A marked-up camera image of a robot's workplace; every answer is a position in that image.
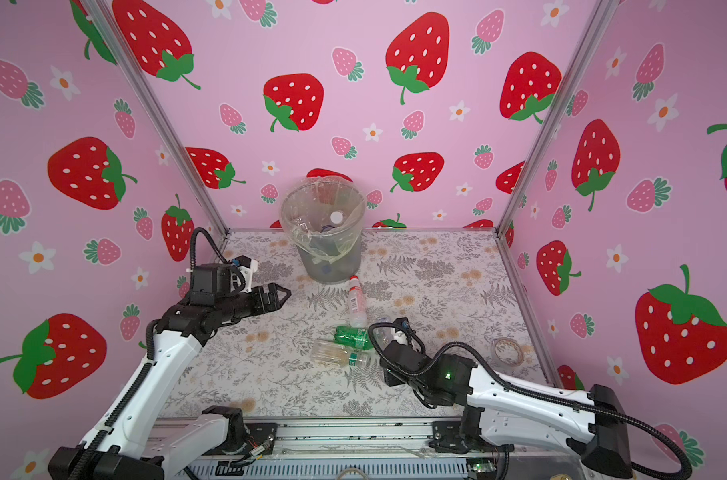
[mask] trash can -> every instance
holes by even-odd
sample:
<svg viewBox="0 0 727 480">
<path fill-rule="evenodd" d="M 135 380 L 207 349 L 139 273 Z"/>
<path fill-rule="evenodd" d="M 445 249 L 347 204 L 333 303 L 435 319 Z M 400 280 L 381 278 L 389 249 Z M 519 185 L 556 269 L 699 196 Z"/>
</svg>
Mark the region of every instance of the trash can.
<svg viewBox="0 0 727 480">
<path fill-rule="evenodd" d="M 346 282 L 358 271 L 365 211 L 366 198 L 337 176 L 307 178 L 286 196 L 280 224 L 311 278 Z"/>
</svg>

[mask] table surface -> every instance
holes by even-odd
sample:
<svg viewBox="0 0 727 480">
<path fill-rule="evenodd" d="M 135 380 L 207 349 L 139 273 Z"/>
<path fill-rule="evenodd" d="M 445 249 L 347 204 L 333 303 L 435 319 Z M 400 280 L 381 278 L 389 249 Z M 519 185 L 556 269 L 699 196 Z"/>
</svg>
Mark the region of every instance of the table surface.
<svg viewBox="0 0 727 480">
<path fill-rule="evenodd" d="M 545 382 L 492 232 L 364 230 L 362 251 L 369 321 L 407 316 L 428 355 L 446 342 L 467 342 L 496 370 Z M 221 329 L 160 416 L 197 417 L 212 405 L 239 407 L 245 416 L 461 415 L 461 407 L 428 410 L 408 387 L 388 387 L 378 362 L 351 369 L 310 359 L 314 340 L 332 340 L 347 323 L 347 284 L 311 280 L 282 230 L 231 233 L 224 254 L 258 260 L 254 285 L 276 282 L 292 297 L 277 312 Z"/>
</svg>

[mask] white bottle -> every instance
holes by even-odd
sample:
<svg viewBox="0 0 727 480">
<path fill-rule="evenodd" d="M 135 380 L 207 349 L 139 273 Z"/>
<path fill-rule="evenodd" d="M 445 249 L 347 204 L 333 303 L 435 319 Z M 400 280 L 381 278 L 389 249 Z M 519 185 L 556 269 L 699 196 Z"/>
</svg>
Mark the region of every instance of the white bottle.
<svg viewBox="0 0 727 480">
<path fill-rule="evenodd" d="M 363 328 L 367 325 L 366 298 L 361 290 L 361 282 L 358 276 L 350 277 L 350 291 L 347 294 L 347 305 L 350 308 L 350 326 Z"/>
</svg>

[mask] strawberry wallpaper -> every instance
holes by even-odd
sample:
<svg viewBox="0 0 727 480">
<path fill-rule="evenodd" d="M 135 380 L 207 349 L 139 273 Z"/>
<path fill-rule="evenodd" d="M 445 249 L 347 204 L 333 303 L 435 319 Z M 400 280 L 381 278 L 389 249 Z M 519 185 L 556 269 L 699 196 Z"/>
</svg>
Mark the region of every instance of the strawberry wallpaper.
<svg viewBox="0 0 727 480">
<path fill-rule="evenodd" d="M 368 226 L 436 227 L 499 222 L 594 2 L 111 5 L 230 226 L 341 174 Z"/>
<path fill-rule="evenodd" d="M 189 289 L 169 160 L 80 2 L 0 2 L 0 478 L 47 478 Z"/>
<path fill-rule="evenodd" d="M 564 385 L 610 386 L 727 478 L 727 2 L 699 5 L 618 6 L 508 242 Z"/>
</svg>

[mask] wire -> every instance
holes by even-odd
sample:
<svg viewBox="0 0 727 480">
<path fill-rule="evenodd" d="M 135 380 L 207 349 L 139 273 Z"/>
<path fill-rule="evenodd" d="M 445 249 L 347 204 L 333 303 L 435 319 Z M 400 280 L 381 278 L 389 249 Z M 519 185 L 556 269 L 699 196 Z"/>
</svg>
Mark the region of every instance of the wire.
<svg viewBox="0 0 727 480">
<path fill-rule="evenodd" d="M 478 360 L 478 363 L 483 367 L 483 370 L 485 370 L 489 376 L 491 376 L 502 388 L 506 390 L 512 390 L 515 393 L 518 393 L 520 395 L 524 395 L 531 398 L 536 398 L 538 400 L 541 400 L 543 402 L 550 402 L 554 403 L 556 405 L 562 405 L 567 406 L 569 408 L 574 408 L 575 410 L 585 410 L 586 412 L 594 413 L 595 415 L 609 417 L 612 420 L 618 421 L 618 422 L 624 422 L 629 425 L 632 425 L 633 427 L 639 428 L 640 430 L 643 430 L 644 432 L 648 433 L 649 435 L 655 437 L 657 440 L 662 442 L 666 447 L 668 447 L 678 458 L 679 463 L 681 464 L 681 469 L 678 472 L 675 473 L 669 473 L 669 472 L 659 472 L 657 470 L 653 470 L 651 468 L 645 467 L 643 465 L 637 464 L 635 462 L 632 463 L 632 467 L 635 471 L 640 472 L 644 475 L 648 475 L 650 477 L 659 478 L 660 480 L 686 480 L 691 476 L 692 470 L 691 470 L 691 463 L 689 462 L 688 457 L 684 453 L 683 450 L 681 450 L 681 447 L 679 447 L 675 442 L 670 440 L 665 434 L 657 430 L 656 428 L 648 425 L 645 422 L 642 422 L 641 420 L 638 420 L 637 418 L 633 418 L 631 416 L 627 416 L 623 413 L 616 412 L 614 410 L 609 410 L 607 408 L 602 408 L 594 405 L 589 405 L 587 403 L 582 402 L 574 402 L 571 400 L 567 400 L 565 398 L 560 398 L 557 396 L 548 395 L 546 393 L 541 392 L 535 392 L 533 390 L 525 389 L 521 386 L 517 386 L 514 383 L 506 382 L 503 380 L 501 376 L 497 372 L 494 371 L 494 369 L 489 365 L 488 362 L 481 356 L 480 353 L 474 348 L 472 348 L 470 345 L 464 342 L 449 342 L 446 343 L 444 346 L 438 349 L 438 351 L 435 353 L 435 356 L 425 365 L 423 368 L 411 371 L 411 370 L 404 370 L 387 358 L 383 354 L 383 349 L 374 339 L 374 330 L 378 328 L 395 328 L 397 330 L 400 330 L 404 333 L 406 333 L 407 336 L 413 335 L 412 333 L 409 333 L 405 328 L 401 327 L 397 323 L 387 323 L 387 322 L 378 322 L 373 323 L 369 326 L 369 339 L 371 340 L 371 343 L 374 347 L 374 350 L 377 351 L 379 356 L 385 360 L 385 363 L 387 363 L 393 370 L 396 370 L 398 373 L 404 376 L 409 377 L 416 377 L 421 376 L 424 373 L 426 373 L 428 370 L 432 369 L 438 361 L 441 359 L 441 356 L 446 352 L 446 350 L 452 349 L 452 348 L 461 348 L 464 350 L 467 350 L 470 352 L 476 360 Z"/>
</svg>

